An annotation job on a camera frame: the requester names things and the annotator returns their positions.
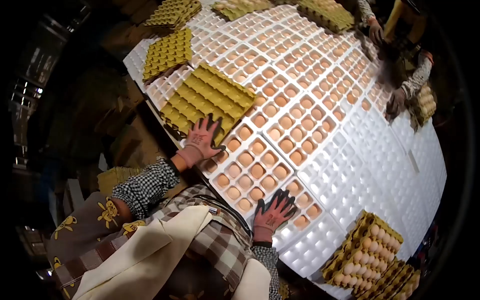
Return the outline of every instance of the yellow pulp egg tray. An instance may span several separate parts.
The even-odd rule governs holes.
[[[299,12],[334,33],[352,28],[355,22],[352,14],[334,0],[301,0],[298,3]]]
[[[197,0],[165,0],[145,21],[145,26],[179,29],[202,9]]]
[[[212,4],[212,8],[233,21],[250,12],[272,8],[268,0],[222,0]]]
[[[350,279],[356,277],[358,281],[370,282],[371,286],[394,263],[402,243],[402,236],[387,223],[375,214],[362,211],[355,227],[322,269],[323,277],[328,284],[344,288],[353,287],[357,282],[347,280],[347,275]],[[365,271],[352,272],[357,265]]]
[[[213,120],[222,117],[221,130],[214,140],[218,146],[254,100],[255,93],[201,63],[170,97],[160,116],[183,137],[199,118],[209,113],[213,113]]]
[[[177,31],[161,38],[148,47],[145,60],[143,82],[160,75],[162,72],[192,59],[189,28]]]

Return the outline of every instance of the hand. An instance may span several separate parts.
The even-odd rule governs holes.
[[[202,159],[210,158],[220,151],[225,150],[225,146],[212,147],[213,139],[217,136],[222,125],[222,118],[213,122],[213,114],[208,114],[206,119],[200,118],[192,129],[188,130],[185,147],[177,154],[180,155],[191,168]]]
[[[387,103],[386,107],[386,118],[387,121],[395,119],[402,111],[405,110],[405,99],[407,96],[402,88],[398,88],[393,91],[390,100]]]
[[[368,33],[369,38],[374,44],[376,44],[377,46],[381,46],[384,40],[384,30],[382,29],[380,24],[378,24],[377,19],[375,19],[374,17],[368,20],[368,25],[370,25],[370,30]]]
[[[258,200],[253,221],[253,241],[272,242],[275,230],[295,214],[295,197],[289,197],[288,193],[288,190],[278,189],[266,207],[263,199]]]

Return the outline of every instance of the egg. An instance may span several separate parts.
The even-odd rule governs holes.
[[[265,102],[266,102],[266,99],[262,96],[258,96],[255,99],[255,105],[257,105],[257,106],[262,106]]]
[[[338,273],[337,275],[335,275],[335,277],[333,278],[333,281],[337,284],[340,284],[343,280],[343,277],[344,275],[342,273]]]
[[[342,279],[343,284],[348,284],[350,282],[350,279],[352,279],[352,276],[350,275],[345,275]]]
[[[313,132],[313,134],[312,134],[312,138],[313,138],[313,140],[315,140],[317,143],[321,143],[322,140],[324,139],[324,136],[323,136],[320,132],[315,131],[315,132]]]
[[[242,153],[239,156],[239,162],[244,166],[247,167],[253,162],[253,157],[248,153]]]
[[[359,262],[362,256],[363,256],[363,253],[361,251],[355,252],[355,254],[353,255],[353,261]]]
[[[292,130],[290,135],[296,142],[300,142],[303,137],[303,134],[299,128],[295,128],[294,130]]]
[[[324,128],[325,131],[330,131],[330,124],[327,121],[323,121],[322,127]]]
[[[228,174],[232,178],[236,178],[238,175],[240,175],[240,173],[241,173],[241,169],[237,165],[231,165],[230,168],[228,168]]]
[[[236,187],[232,186],[232,187],[230,187],[230,188],[228,189],[227,195],[228,195],[231,199],[235,200],[235,199],[237,199],[238,197],[240,197],[240,191],[239,191]]]
[[[309,221],[305,216],[300,216],[295,221],[293,221],[293,224],[300,229],[305,228],[308,225],[308,223]]]
[[[238,147],[240,147],[240,142],[237,141],[236,139],[233,139],[233,140],[231,140],[231,141],[228,143],[227,147],[228,147],[232,152],[234,152],[235,150],[238,149]]]
[[[294,118],[298,119],[298,118],[301,117],[302,112],[300,111],[300,109],[294,108],[294,109],[292,109],[292,110],[290,111],[290,114],[291,114]]]
[[[333,115],[334,115],[339,121],[341,121],[341,120],[343,119],[342,114],[341,114],[339,111],[334,112]]]
[[[264,174],[264,168],[262,168],[262,166],[260,166],[259,164],[256,164],[253,166],[250,173],[254,178],[259,179]]]
[[[320,91],[313,91],[313,94],[315,95],[315,97],[317,97],[318,99],[321,99],[324,95],[322,95],[322,93]]]
[[[216,182],[220,187],[225,187],[230,183],[230,180],[228,180],[225,175],[221,174],[220,176],[218,176]]]
[[[385,230],[383,228],[380,228],[377,234],[377,238],[381,239],[384,237],[384,235],[385,235]]]
[[[244,211],[248,211],[250,210],[252,205],[250,204],[250,202],[248,202],[247,199],[243,198],[242,200],[239,201],[239,207]]]
[[[378,243],[376,241],[373,241],[370,246],[368,247],[368,251],[374,252],[378,248]]]
[[[299,166],[300,163],[301,163],[301,160],[302,160],[302,157],[301,157],[300,152],[298,152],[298,151],[293,152],[293,153],[290,155],[290,159],[293,161],[293,163],[294,163],[295,165]]]
[[[271,88],[271,87],[266,88],[266,89],[264,90],[264,92],[265,92],[265,95],[267,95],[267,96],[269,96],[269,97],[271,97],[271,96],[273,96],[273,95],[275,94],[275,90],[274,90],[273,88]]]
[[[324,91],[328,91],[328,84],[326,82],[322,82],[320,84],[320,88]]]
[[[275,99],[275,103],[280,107],[284,107],[287,104],[287,100],[285,98],[279,96]]]
[[[260,200],[263,196],[264,196],[264,192],[262,192],[262,190],[260,190],[259,188],[253,188],[252,191],[250,192],[250,197],[255,202]]]
[[[264,151],[264,146],[259,143],[259,142],[255,142],[252,146],[252,151],[253,153],[259,155],[260,153],[262,153]]]
[[[300,207],[306,207],[308,205],[308,196],[307,194],[303,194],[302,196],[297,198],[297,203]]]
[[[244,176],[242,176],[242,177],[240,178],[240,180],[239,180],[239,185],[240,185],[241,188],[243,188],[244,190],[246,190],[246,189],[248,189],[249,187],[251,187],[251,185],[252,185],[252,180],[251,180],[248,176],[244,175]]]
[[[255,117],[255,119],[253,120],[253,123],[258,127],[262,127],[264,124],[265,124],[265,118],[261,115],[258,115]]]
[[[273,105],[269,105],[264,109],[265,115],[273,117],[276,114],[276,108]]]
[[[278,166],[273,170],[273,174],[280,180],[285,179],[287,176],[287,170],[283,166]]]
[[[275,180],[271,176],[267,176],[262,180],[262,186],[267,191],[271,191],[275,186]]]
[[[248,130],[247,127],[243,127],[242,129],[240,129],[240,133],[239,133],[239,136],[242,140],[246,140],[248,139],[249,136],[251,136],[252,133],[250,132],[250,130]]]
[[[313,144],[310,141],[303,142],[301,148],[307,154],[311,154],[313,152]]]

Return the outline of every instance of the brown egg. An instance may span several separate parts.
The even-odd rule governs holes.
[[[304,119],[302,122],[301,122],[301,125],[306,129],[306,130],[312,130],[313,129],[313,126],[314,126],[314,123],[311,119]]]
[[[250,172],[254,178],[259,179],[264,174],[264,168],[256,164],[253,166]]]
[[[295,90],[290,88],[285,92],[285,94],[287,94],[287,96],[289,97],[295,97],[297,95],[297,92],[295,92]]]
[[[276,108],[273,105],[269,105],[264,109],[265,115],[273,117],[276,114]]]
[[[320,88],[324,91],[328,91],[328,84],[326,82],[322,82],[320,84]]]
[[[250,197],[255,202],[263,198],[263,196],[264,196],[264,192],[262,192],[262,190],[260,190],[259,188],[253,188],[252,191],[250,192]]]
[[[273,174],[280,180],[285,179],[287,176],[287,170],[283,166],[278,166],[273,170]]]
[[[244,166],[247,167],[253,162],[253,157],[248,153],[242,153],[239,156],[239,162]]]
[[[292,120],[289,117],[283,117],[280,119],[280,126],[285,129],[292,127]]]
[[[240,175],[240,173],[241,173],[241,169],[237,165],[231,165],[230,168],[228,168],[228,174],[232,178],[236,178],[238,175]]]
[[[275,94],[275,90],[274,90],[273,88],[271,88],[271,87],[266,88],[266,89],[264,90],[264,92],[265,92],[265,95],[267,95],[267,96],[269,96],[269,97],[271,97],[271,96],[273,96],[273,95]]]
[[[290,114],[291,114],[294,118],[296,118],[296,119],[300,118],[301,115],[302,115],[300,109],[298,109],[298,108],[292,109],[291,112],[290,112]]]
[[[242,209],[244,211],[248,211],[248,210],[250,210],[252,205],[250,204],[250,202],[247,199],[243,198],[242,200],[239,201],[239,207],[240,207],[240,209]]]
[[[330,124],[327,121],[323,121],[322,127],[324,128],[325,131],[330,131]]]
[[[303,142],[301,148],[307,154],[311,154],[313,152],[313,144],[310,141]]]
[[[322,140],[324,139],[324,136],[320,132],[314,131],[313,134],[312,134],[312,138],[317,143],[321,143]]]
[[[275,180],[271,176],[267,176],[262,180],[262,186],[267,191],[271,191],[275,187]]]
[[[293,161],[295,165],[299,166],[301,164],[301,159],[302,159],[300,152],[298,151],[293,152],[290,155],[290,159]]]
[[[265,124],[266,120],[263,116],[261,115],[258,115],[255,117],[255,119],[253,120],[253,123],[258,127],[262,127],[264,124]]]
[[[228,143],[227,147],[228,147],[232,152],[234,152],[235,150],[238,149],[238,147],[240,147],[240,142],[237,141],[236,139],[233,139],[233,140],[231,140],[231,141]]]
[[[227,195],[228,195],[231,199],[235,200],[235,199],[237,199],[238,197],[240,197],[240,191],[239,191],[236,187],[233,187],[233,186],[232,186],[232,187],[230,187],[230,188],[228,189]]]
[[[303,137],[303,133],[299,128],[295,128],[294,130],[292,130],[290,135],[296,142],[300,142]]]
[[[334,115],[339,121],[341,121],[341,120],[343,119],[342,114],[341,114],[339,111],[334,112],[333,115]]]
[[[264,149],[265,149],[264,146],[259,142],[254,143],[252,147],[253,153],[257,155],[260,155],[260,153],[262,153]]]
[[[287,104],[287,100],[285,100],[285,98],[279,96],[275,99],[275,103],[280,107],[284,107]]]
[[[241,188],[243,188],[244,190],[248,189],[249,187],[251,187],[252,185],[252,180],[247,176],[247,175],[244,175],[240,178],[239,180],[239,185]]]
[[[315,95],[315,97],[317,97],[318,99],[322,99],[323,95],[320,91],[313,91],[313,94]]]

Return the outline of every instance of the white foam egg tray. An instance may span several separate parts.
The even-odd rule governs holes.
[[[435,216],[446,170],[431,121],[414,133],[406,112],[392,124],[385,120],[393,88],[375,46],[353,32],[330,34],[290,5],[233,22],[203,8],[187,27],[193,35],[189,65],[143,86],[154,39],[143,40],[124,63],[158,110],[201,62],[257,94],[222,142],[226,152],[199,167],[250,225],[259,196],[269,202],[277,188],[291,190],[299,210],[273,236],[280,259],[333,297],[349,297],[350,290],[325,284],[319,269],[362,209],[402,234],[396,256],[408,259]]]

